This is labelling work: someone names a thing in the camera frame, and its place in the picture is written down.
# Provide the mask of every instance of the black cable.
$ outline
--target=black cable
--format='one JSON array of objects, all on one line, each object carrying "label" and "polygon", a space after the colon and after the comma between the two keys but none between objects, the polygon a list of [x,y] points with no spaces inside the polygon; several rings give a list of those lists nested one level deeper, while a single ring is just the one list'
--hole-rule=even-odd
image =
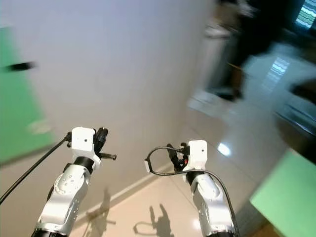
[{"label": "black cable", "polygon": [[15,183],[1,196],[0,198],[0,205],[3,201],[10,195],[10,193],[43,161],[45,160],[50,154],[52,154],[58,147],[60,147],[65,141],[69,141],[69,136],[71,134],[67,134],[67,136],[61,140],[57,145],[55,145],[52,149],[50,149],[44,156],[42,156],[35,164],[32,165]]},{"label": "black cable", "polygon": [[235,233],[236,233],[237,237],[239,237],[240,233],[239,233],[239,228],[238,228],[238,225],[237,225],[235,212],[234,212],[234,209],[233,209],[232,202],[231,202],[231,199],[229,197],[228,191],[227,191],[223,181],[216,174],[214,174],[213,172],[208,171],[208,170],[204,170],[204,169],[190,169],[190,170],[184,170],[184,171],[173,172],[173,173],[155,172],[152,169],[152,167],[151,167],[150,156],[151,156],[151,154],[153,152],[155,152],[157,150],[160,150],[160,149],[173,150],[173,151],[177,151],[177,152],[181,153],[181,149],[176,149],[176,148],[171,148],[171,147],[156,147],[156,148],[154,148],[153,150],[151,150],[148,153],[147,158],[145,159],[148,162],[150,172],[152,172],[155,175],[159,175],[159,176],[171,176],[171,175],[177,175],[177,174],[186,174],[186,173],[190,173],[190,172],[204,172],[204,173],[209,174],[211,177],[215,178],[217,180],[217,182],[220,184],[220,186],[222,187],[222,189],[224,190],[224,193],[225,193],[225,196],[226,196],[226,200],[227,200],[227,203],[228,203],[228,207],[229,207],[229,210],[230,210],[230,213],[231,213],[231,217],[232,217],[232,222],[233,222],[233,225],[234,225]]}]

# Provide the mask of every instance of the green board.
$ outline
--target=green board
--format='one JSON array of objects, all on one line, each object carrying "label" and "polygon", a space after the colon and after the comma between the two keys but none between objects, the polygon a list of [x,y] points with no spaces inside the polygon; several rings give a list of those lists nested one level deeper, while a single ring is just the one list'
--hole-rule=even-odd
[{"label": "green board", "polygon": [[27,80],[27,71],[7,66],[21,63],[10,28],[0,28],[0,164],[52,144],[43,114]]},{"label": "green board", "polygon": [[282,235],[316,236],[316,165],[287,152],[250,202]]}]

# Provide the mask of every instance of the baseboard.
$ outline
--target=baseboard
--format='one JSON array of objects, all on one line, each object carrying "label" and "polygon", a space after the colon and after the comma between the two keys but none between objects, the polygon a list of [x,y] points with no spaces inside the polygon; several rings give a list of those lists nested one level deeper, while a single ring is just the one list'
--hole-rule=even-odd
[{"label": "baseboard", "polygon": [[[161,166],[159,169],[157,169],[158,172],[166,172],[167,170],[170,170],[172,168],[172,164],[166,164],[164,166]],[[140,180],[136,181],[135,183],[129,185],[122,191],[114,194],[110,198],[110,204],[109,208],[119,204],[121,201],[125,200],[129,196],[133,195],[137,191],[141,190],[144,188],[146,185],[149,183],[153,182],[155,179],[157,179],[159,176],[153,175],[153,174],[148,174],[144,178],[141,178]],[[79,214],[77,217],[77,220],[74,225],[74,229],[80,227],[86,222],[91,221],[92,219],[96,218],[97,216],[101,215],[105,211],[107,211],[109,208],[106,210],[101,209],[101,204],[102,202],[98,203],[94,207],[88,209],[82,214]]]}]

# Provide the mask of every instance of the tiled floor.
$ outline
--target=tiled floor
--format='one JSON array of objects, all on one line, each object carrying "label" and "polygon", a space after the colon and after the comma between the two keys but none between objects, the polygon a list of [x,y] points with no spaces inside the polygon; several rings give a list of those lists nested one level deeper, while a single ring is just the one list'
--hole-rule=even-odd
[{"label": "tiled floor", "polygon": [[[277,45],[272,53],[248,62],[243,100],[230,103],[205,93],[188,103],[175,146],[189,140],[207,141],[206,168],[224,181],[235,212],[288,149],[278,134],[274,110],[288,99],[289,85],[316,73],[314,65],[286,52],[286,47]],[[171,176],[158,178],[71,236],[177,237],[201,233],[189,185],[181,176]]]}]

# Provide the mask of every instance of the white wall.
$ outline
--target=white wall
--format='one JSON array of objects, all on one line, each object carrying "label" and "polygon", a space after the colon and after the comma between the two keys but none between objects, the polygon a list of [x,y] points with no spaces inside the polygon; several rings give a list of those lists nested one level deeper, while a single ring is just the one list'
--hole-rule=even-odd
[{"label": "white wall", "polygon": [[[146,175],[148,151],[176,139],[194,80],[207,0],[2,0],[56,139],[75,126],[109,129],[81,210]],[[1,169],[1,193],[40,155]],[[1,236],[28,236],[71,151],[61,148],[1,206]],[[158,166],[167,162],[158,161]]]}]

